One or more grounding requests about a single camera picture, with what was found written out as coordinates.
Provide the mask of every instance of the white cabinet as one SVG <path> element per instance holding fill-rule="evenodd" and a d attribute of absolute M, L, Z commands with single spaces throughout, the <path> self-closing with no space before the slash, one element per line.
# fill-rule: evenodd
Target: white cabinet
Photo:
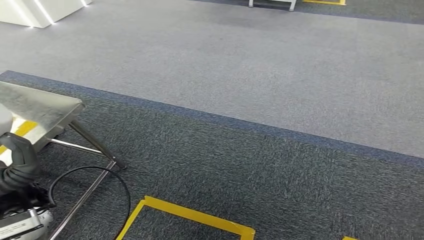
<path fill-rule="evenodd" d="M 45 28 L 92 0 L 0 0 L 0 22 Z"/>

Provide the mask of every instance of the table leg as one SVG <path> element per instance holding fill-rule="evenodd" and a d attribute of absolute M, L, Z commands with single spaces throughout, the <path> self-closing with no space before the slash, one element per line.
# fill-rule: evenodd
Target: table leg
<path fill-rule="evenodd" d="M 111 151 L 109 151 L 103 144 L 101 144 L 89 131 L 87 131 L 77 120 L 73 120 L 70 124 L 70 127 L 73 128 L 77 133 L 79 133 L 83 138 L 85 138 L 89 143 L 101 151 L 108 159 L 116 162 L 116 165 L 125 169 L 126 166 L 123 161 L 114 156 Z"/>
<path fill-rule="evenodd" d="M 293 12 L 295 10 L 296 0 L 291 0 L 289 12 Z"/>
<path fill-rule="evenodd" d="M 112 161 L 107 165 L 107 169 L 112 169 L 115 166 L 116 162 Z M 60 225 L 54 230 L 53 234 L 50 236 L 49 240 L 54 240 L 58 237 L 59 233 L 65 228 L 66 224 L 68 224 L 69 220 L 77 213 L 77 210 L 81 208 L 81 206 L 87 201 L 90 195 L 94 192 L 94 190 L 99 186 L 99 184 L 103 181 L 103 179 L 109 174 L 108 171 L 101 172 L 100 176 L 93 182 L 93 184 L 87 189 L 87 191 L 82 195 L 82 197 L 76 202 L 75 206 L 70 210 L 67 216 L 63 219 Z"/>

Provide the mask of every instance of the floor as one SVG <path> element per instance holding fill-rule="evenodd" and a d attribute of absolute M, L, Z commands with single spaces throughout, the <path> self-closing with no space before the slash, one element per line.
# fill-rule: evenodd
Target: floor
<path fill-rule="evenodd" d="M 0 24 L 12 70 L 424 157 L 424 25 L 191 0 Z"/>
<path fill-rule="evenodd" d="M 374 148 L 304 133 L 293 136 L 282 128 L 22 73 L 8 71 L 0 81 L 82 99 L 88 107 L 81 124 L 127 164 L 118 173 L 128 186 L 131 209 L 144 196 L 155 197 L 249 226 L 256 231 L 254 240 L 423 239 L 422 158 L 383 150 L 369 157 L 364 154 Z M 58 139 L 90 147 L 69 128 Z M 107 162 L 55 144 L 43 148 L 38 159 L 42 174 L 37 182 L 45 188 L 65 171 Z M 77 171 L 59 181 L 52 229 L 99 172 Z M 113 239 L 126 203 L 123 187 L 111 176 L 58 239 Z M 123 239 L 240 236 L 145 206 Z"/>

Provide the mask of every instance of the black cable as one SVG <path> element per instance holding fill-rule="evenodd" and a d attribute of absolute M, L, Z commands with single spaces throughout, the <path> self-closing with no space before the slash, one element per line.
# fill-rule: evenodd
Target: black cable
<path fill-rule="evenodd" d="M 114 240 L 116 238 L 118 238 L 119 234 L 122 232 L 122 230 L 125 227 L 125 224 L 128 221 L 128 218 L 130 218 L 130 214 L 131 214 L 131 196 L 130 196 L 130 191 L 128 190 L 127 184 L 124 182 L 124 180 L 114 171 L 101 167 L 101 166 L 81 166 L 81 167 L 77 167 L 74 168 L 72 170 L 69 170 L 67 172 L 65 172 L 64 174 L 60 175 L 58 178 L 56 178 L 56 180 L 53 181 L 53 183 L 50 185 L 50 188 L 48 189 L 48 200 L 50 201 L 51 207 L 56 207 L 56 202 L 55 199 L 53 197 L 53 189 L 55 188 L 56 184 L 59 182 L 59 180 L 61 180 L 63 177 L 65 177 L 66 175 L 73 173 L 75 171 L 81 170 L 81 169 L 101 169 L 104 171 L 108 171 L 110 174 L 112 174 L 113 176 L 115 176 L 123 185 L 123 188 L 125 189 L 125 193 L 128 199 L 128 206 L 127 206 L 127 214 L 126 214 L 126 218 L 125 221 L 122 224 L 122 227 L 119 229 L 119 232 L 115 235 L 115 237 L 113 238 Z"/>

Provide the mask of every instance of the led light strip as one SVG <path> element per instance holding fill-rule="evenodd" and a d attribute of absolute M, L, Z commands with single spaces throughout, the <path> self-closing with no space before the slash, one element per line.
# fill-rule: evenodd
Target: led light strip
<path fill-rule="evenodd" d="M 88 5 L 87 5 L 87 3 L 86 3 L 86 1 L 85 1 L 85 0 L 81 0 L 81 3 L 82 3 L 82 5 L 83 5 L 84 7 L 88 7 Z"/>
<path fill-rule="evenodd" d="M 13 6 L 13 8 L 16 10 L 16 12 L 20 15 L 20 17 L 26 22 L 26 24 L 30 27 L 33 28 L 34 25 L 31 22 L 31 20 L 27 17 L 27 15 L 25 15 L 24 11 L 22 10 L 22 8 L 15 2 L 15 0 L 9 0 L 10 4 Z"/>
<path fill-rule="evenodd" d="M 35 4 L 37 4 L 38 8 L 41 10 L 42 14 L 44 14 L 44 17 L 48 20 L 50 24 L 55 24 L 53 19 L 50 17 L 50 15 L 47 13 L 46 9 L 41 5 L 39 0 L 34 0 Z"/>

